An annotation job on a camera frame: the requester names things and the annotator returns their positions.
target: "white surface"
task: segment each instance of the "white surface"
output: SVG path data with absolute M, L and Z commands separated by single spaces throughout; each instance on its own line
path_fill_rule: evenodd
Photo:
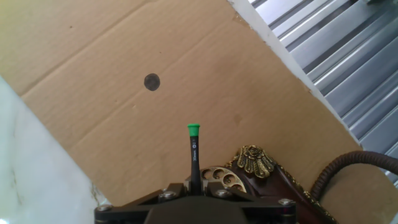
M 94 223 L 105 202 L 0 77 L 0 224 Z
M 267 0 L 262 3 L 256 10 L 262 19 L 269 25 L 275 22 L 279 17 L 287 13 L 291 8 L 300 4 L 303 0 Z

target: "green screwdriver tip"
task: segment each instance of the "green screwdriver tip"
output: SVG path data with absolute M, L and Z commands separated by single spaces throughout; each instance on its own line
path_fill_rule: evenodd
M 199 124 L 188 124 L 189 136 L 199 136 Z

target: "screwdriver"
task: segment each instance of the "screwdriver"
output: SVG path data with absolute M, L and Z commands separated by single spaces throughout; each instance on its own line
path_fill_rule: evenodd
M 189 136 L 191 140 L 191 194 L 201 195 L 201 180 L 199 168 L 199 124 L 188 124 Z

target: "vintage telephone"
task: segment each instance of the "vintage telephone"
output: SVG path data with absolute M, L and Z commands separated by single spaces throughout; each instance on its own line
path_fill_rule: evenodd
M 331 162 L 311 192 L 258 146 L 243 146 L 225 166 L 199 168 L 199 124 L 189 124 L 192 170 L 183 184 L 170 184 L 122 207 L 101 205 L 96 224 L 338 223 L 320 204 L 326 185 L 342 168 L 372 164 L 398 174 L 398 160 L 355 151 Z

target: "cardboard flap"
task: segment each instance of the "cardboard flap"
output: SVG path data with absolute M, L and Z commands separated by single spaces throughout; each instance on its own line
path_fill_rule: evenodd
M 115 205 L 190 174 L 188 123 L 201 124 L 202 167 L 257 144 L 307 190 L 334 158 L 361 150 L 227 1 L 132 8 L 81 50 L 68 48 L 71 37 L 58 48 L 67 56 L 38 70 L 41 78 L 29 78 L 31 63 L 4 77 Z M 98 13 L 79 10 L 82 22 Z M 155 91 L 144 85 L 151 73 L 160 78 Z M 375 167 L 334 180 L 323 203 L 341 223 L 387 223 L 398 211 L 396 189 Z

